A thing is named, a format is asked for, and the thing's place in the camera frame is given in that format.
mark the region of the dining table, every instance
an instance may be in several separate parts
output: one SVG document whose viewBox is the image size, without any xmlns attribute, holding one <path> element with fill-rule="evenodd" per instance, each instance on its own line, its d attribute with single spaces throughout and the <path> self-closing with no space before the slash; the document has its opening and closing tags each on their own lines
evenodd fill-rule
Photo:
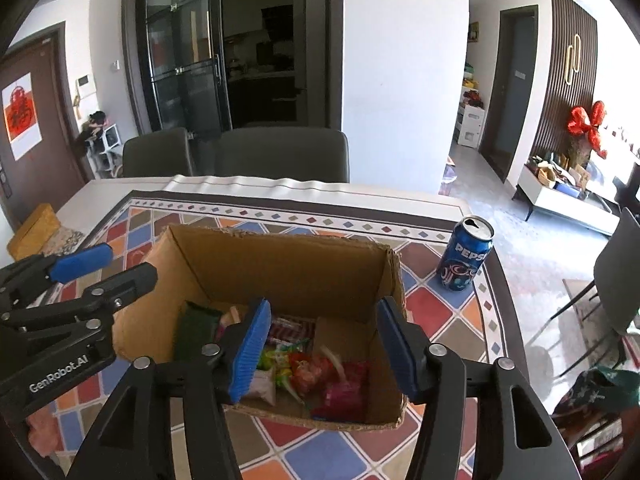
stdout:
<svg viewBox="0 0 640 480">
<path fill-rule="evenodd" d="M 449 196 L 356 184 L 181 175 L 92 180 L 57 215 L 64 227 L 82 233 L 78 248 L 106 242 L 113 261 L 53 287 L 44 302 L 79 297 L 87 286 L 142 262 L 172 224 L 372 240 L 399 256 L 409 321 L 463 358 L 491 363 L 508 356 L 528 377 L 499 254 L 490 253 L 466 290 L 447 290 L 436 275 L 453 228 L 470 213 L 464 201 Z M 118 358 L 51 403 L 60 434 L 56 461 L 65 472 L 127 367 Z M 172 399 L 170 407 L 176 478 L 186 480 L 181 400 Z M 235 410 L 226 412 L 226 422 L 244 480 L 401 480 L 424 409 L 408 403 L 402 424 L 382 432 L 299 428 Z M 467 399 L 458 480 L 472 475 L 477 412 L 477 401 Z"/>
</svg>

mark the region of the glossy gray floor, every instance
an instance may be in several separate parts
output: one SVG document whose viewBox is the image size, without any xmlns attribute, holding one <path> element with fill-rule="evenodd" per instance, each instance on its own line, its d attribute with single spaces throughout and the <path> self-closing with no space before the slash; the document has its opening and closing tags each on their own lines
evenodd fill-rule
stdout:
<svg viewBox="0 0 640 480">
<path fill-rule="evenodd" d="M 554 377 L 586 348 L 573 309 L 534 336 L 569 301 L 563 278 L 593 278 L 593 264 L 607 239 L 540 212 L 534 212 L 525 222 L 526 204 L 512 200 L 513 190 L 500 181 L 476 150 L 454 144 L 450 154 L 458 175 L 451 196 L 466 200 L 473 213 L 495 228 L 495 247 L 520 322 L 530 382 L 551 412 L 578 373 L 588 366 L 584 362 L 562 380 Z"/>
</svg>

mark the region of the blue gripper pad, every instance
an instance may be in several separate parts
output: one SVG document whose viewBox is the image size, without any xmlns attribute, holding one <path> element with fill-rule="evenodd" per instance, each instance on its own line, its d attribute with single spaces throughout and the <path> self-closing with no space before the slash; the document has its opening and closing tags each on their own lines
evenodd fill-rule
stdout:
<svg viewBox="0 0 640 480">
<path fill-rule="evenodd" d="M 233 403 L 239 402 L 241 397 L 249 391 L 270 327 L 271 305 L 269 301 L 261 300 L 231 366 L 228 393 Z"/>
<path fill-rule="evenodd" d="M 109 244 L 99 244 L 68 256 L 61 256 L 49 269 L 49 277 L 54 282 L 68 283 L 86 274 L 106 267 L 113 259 L 113 249 Z"/>
<path fill-rule="evenodd" d="M 397 319 L 400 313 L 395 313 L 393 305 L 386 300 L 380 300 L 376 306 L 376 322 L 378 333 L 382 339 L 386 356 L 389 359 L 391 370 L 398 383 L 398 388 L 409 400 L 414 400 L 418 395 L 417 364 L 409 343 L 402 332 L 400 322 L 409 325 L 404 319 Z"/>
</svg>

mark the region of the blue pepsi can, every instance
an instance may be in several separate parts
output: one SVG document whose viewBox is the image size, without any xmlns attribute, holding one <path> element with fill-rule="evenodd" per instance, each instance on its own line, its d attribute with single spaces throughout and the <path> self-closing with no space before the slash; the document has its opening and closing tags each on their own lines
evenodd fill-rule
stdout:
<svg viewBox="0 0 640 480">
<path fill-rule="evenodd" d="M 465 216 L 453 229 L 447 248 L 438 264 L 438 276 L 449 290 L 469 286 L 494 246 L 494 228 L 485 219 Z"/>
</svg>

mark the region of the robotic arm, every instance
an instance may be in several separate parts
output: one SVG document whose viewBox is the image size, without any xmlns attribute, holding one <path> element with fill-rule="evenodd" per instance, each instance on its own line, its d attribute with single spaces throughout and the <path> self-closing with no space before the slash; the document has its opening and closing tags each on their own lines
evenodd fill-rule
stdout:
<svg viewBox="0 0 640 480">
<path fill-rule="evenodd" d="M 113 362 L 113 314 L 153 290 L 156 270 L 140 264 L 92 285 L 77 300 L 25 307 L 53 283 L 92 272 L 110 257 L 97 246 L 63 258 L 32 256 L 0 270 L 0 414 L 27 459 L 24 478 L 63 479 L 26 441 L 24 419 Z M 476 363 L 432 344 L 402 318 L 392 298 L 378 303 L 376 315 L 401 391 L 428 406 L 407 480 L 456 478 L 466 397 L 479 402 L 475 479 L 580 478 L 511 360 Z M 192 478 L 241 480 L 223 405 L 248 390 L 270 324 L 271 307 L 260 300 L 190 362 L 136 359 L 100 410 L 68 478 L 175 480 L 168 406 L 169 398 L 181 397 Z"/>
</svg>

